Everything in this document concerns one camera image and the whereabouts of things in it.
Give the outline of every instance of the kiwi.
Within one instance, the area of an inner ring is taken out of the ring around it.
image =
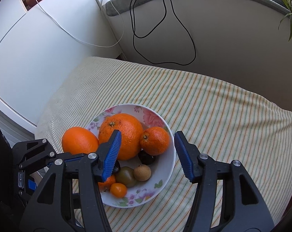
[[[149,166],[140,165],[133,170],[133,175],[138,181],[146,181],[151,176],[151,169]]]
[[[126,187],[134,187],[137,182],[133,176],[133,169],[131,167],[122,167],[115,174],[115,178],[117,183],[122,183]]]

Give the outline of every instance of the black cable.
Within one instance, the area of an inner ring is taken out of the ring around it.
[[[173,14],[174,16],[176,17],[176,19],[180,22],[180,24],[182,25],[182,27],[186,30],[186,32],[188,33],[190,39],[191,39],[191,42],[193,44],[193,48],[194,48],[194,58],[193,60],[190,62],[190,63],[187,63],[187,64],[180,64],[180,63],[176,63],[176,62],[161,62],[161,63],[153,63],[152,61],[148,60],[147,58],[145,58],[135,47],[135,43],[134,43],[134,38],[137,37],[137,38],[145,38],[147,36],[149,36],[163,21],[164,19],[166,18],[166,14],[167,14],[167,9],[166,9],[166,4],[165,4],[165,1],[163,1],[163,5],[164,5],[164,9],[165,9],[165,15],[163,17],[163,19],[148,33],[146,34],[145,36],[143,37],[139,37],[138,35],[136,35],[136,24],[135,24],[135,13],[134,13],[134,6],[135,6],[135,3],[136,3],[137,0],[135,0],[135,2],[133,3],[133,8],[132,8],[132,13],[133,13],[133,17],[132,17],[132,13],[131,13],[131,5],[132,5],[132,2],[133,0],[131,0],[130,2],[130,17],[131,17],[131,25],[132,25],[132,31],[133,31],[133,47],[135,49],[135,51],[142,57],[144,58],[145,60],[147,60],[149,63],[153,64],[153,65],[160,65],[160,64],[168,64],[168,63],[171,63],[171,64],[177,64],[177,65],[181,65],[181,66],[187,66],[189,64],[191,64],[195,59],[196,59],[196,49],[195,49],[195,44],[194,44],[194,41],[189,33],[189,31],[187,30],[187,28],[183,25],[183,23],[179,20],[179,18],[177,17],[175,11],[174,11],[174,7],[173,7],[173,3],[172,3],[172,0],[170,0],[170,3],[171,3],[171,7],[172,7],[172,11],[173,11]]]

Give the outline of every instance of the striped tablecloth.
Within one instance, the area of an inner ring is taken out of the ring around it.
[[[90,57],[66,79],[47,104],[35,133],[62,152],[61,137],[85,127],[117,104],[136,103],[158,112],[172,132],[212,158],[239,159],[278,223],[292,195],[292,112],[233,84],[195,73]],[[113,231],[182,231],[196,185],[179,160],[162,192],[135,208],[106,206]],[[213,225],[219,223],[222,184],[217,186]],[[81,211],[76,211],[81,220]]]

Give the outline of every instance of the white cabinet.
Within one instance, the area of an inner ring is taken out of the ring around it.
[[[0,41],[25,14],[26,8],[21,0],[0,1]]]
[[[40,5],[75,38],[116,43],[95,0],[42,0]],[[34,132],[45,104],[83,58],[120,53],[118,45],[76,41],[36,5],[0,42],[0,110]]]

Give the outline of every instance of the pink flower print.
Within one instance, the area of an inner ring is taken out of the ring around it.
[[[105,112],[106,113],[113,113],[114,109],[115,109],[115,106],[113,106],[113,107],[111,107],[109,109],[106,109]]]
[[[139,113],[139,111],[140,111],[141,109],[142,109],[142,108],[141,108],[139,105],[137,105],[137,106],[134,107],[134,111],[135,111],[136,113]]]
[[[104,117],[104,120],[106,120],[108,117],[110,117],[110,116],[112,116],[111,114],[107,114],[107,115],[103,115],[103,117]]]
[[[142,200],[145,198],[145,200],[148,200],[149,198],[151,198],[153,195],[155,194],[154,190],[146,190],[143,189],[140,193],[139,193],[139,198],[141,198]]]
[[[164,127],[163,121],[154,112],[148,109],[144,109],[143,113],[144,113],[143,120],[147,127],[154,127],[154,126]]]

